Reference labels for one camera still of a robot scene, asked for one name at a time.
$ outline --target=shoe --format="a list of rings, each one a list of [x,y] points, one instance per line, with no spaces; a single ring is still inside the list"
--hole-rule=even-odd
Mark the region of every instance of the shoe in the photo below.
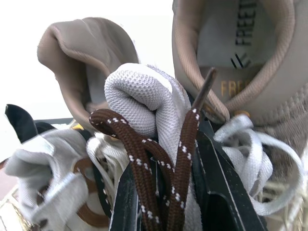
[[[195,97],[205,73],[218,70],[204,109],[223,124],[246,114],[254,130],[303,156],[308,140],[308,0],[174,0],[172,50],[176,79]],[[286,183],[294,161],[263,149],[271,180]]]
[[[137,171],[141,171],[140,166],[144,166],[146,169],[145,172],[140,173],[141,176],[134,175],[137,192],[145,227],[157,227],[159,229],[166,218],[163,213],[167,211],[169,205],[174,205],[173,198],[170,196],[170,178],[174,171],[177,171],[173,166],[177,162],[181,128],[186,113],[191,109],[188,95],[173,77],[153,66],[142,64],[121,65],[108,77],[104,90],[107,103],[112,111],[97,110],[91,114],[90,122],[97,130],[116,137],[117,134],[110,133],[107,130],[109,124],[119,124],[119,129],[121,124],[129,124],[129,128],[127,128],[129,130],[123,130],[121,134],[118,134],[119,139],[124,143],[127,152],[130,151],[128,156],[133,173],[137,174]],[[167,171],[165,179],[167,178],[166,175],[169,176],[169,183],[166,183],[166,185],[170,187],[170,191],[167,190],[162,208],[153,206],[157,204],[156,201],[148,201],[150,198],[156,200],[156,186],[151,185],[150,180],[149,160],[147,160],[147,157],[138,156],[142,152],[141,150],[132,149],[135,144],[145,146],[145,149],[147,149],[147,145],[152,145],[150,150],[157,151],[159,147],[152,140],[154,138],[158,139],[160,147],[157,162],[162,172]],[[184,193],[182,204],[178,203],[181,205],[179,207],[181,212],[184,211],[184,204],[186,205],[184,230],[202,230],[201,211],[194,197],[189,167],[185,176],[188,177],[187,186],[184,187],[187,199]]]
[[[76,130],[50,130],[25,142],[7,161],[18,177],[19,208],[42,231],[106,231],[86,140]]]
[[[56,76],[74,119],[93,131],[89,113],[107,108],[104,82],[125,63],[138,63],[134,45],[117,24],[84,18],[50,25],[38,45],[38,60]]]

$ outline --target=white background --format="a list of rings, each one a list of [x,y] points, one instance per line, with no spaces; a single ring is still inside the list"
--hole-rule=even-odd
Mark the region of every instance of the white background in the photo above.
[[[50,24],[84,17],[121,24],[142,63],[174,76],[171,5],[172,0],[1,0],[1,103],[21,106],[34,119],[71,117],[54,74],[37,60],[37,45]]]

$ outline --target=white shoelace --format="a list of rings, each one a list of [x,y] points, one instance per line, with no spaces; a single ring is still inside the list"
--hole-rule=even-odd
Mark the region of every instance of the white shoelace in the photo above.
[[[221,143],[227,143],[230,139],[238,141],[232,147],[223,146],[222,148],[241,178],[256,213],[266,216],[282,209],[292,200],[297,189],[303,184],[304,167],[296,152],[289,145],[265,133],[255,132],[252,128],[251,120],[246,115],[239,115],[222,126],[215,133],[214,140]],[[268,203],[261,203],[254,199],[265,187],[266,181],[273,172],[272,163],[263,151],[262,144],[283,150],[293,159],[297,169],[290,178],[289,188],[277,199]]]
[[[102,175],[107,196],[113,207],[118,182],[129,159],[121,141],[113,141],[101,132],[95,132],[94,135],[87,143],[87,153]]]

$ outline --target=tan sneaker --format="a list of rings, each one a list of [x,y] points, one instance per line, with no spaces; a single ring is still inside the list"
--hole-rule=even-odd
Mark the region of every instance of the tan sneaker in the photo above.
[[[50,25],[38,45],[38,59],[56,76],[74,119],[88,130],[89,113],[107,108],[104,83],[125,63],[138,63],[128,34],[103,18]]]
[[[196,96],[207,70],[218,70],[208,117],[250,116],[255,129],[301,157],[308,139],[308,0],[174,0],[176,78]],[[266,150],[273,180],[286,182],[293,161]]]

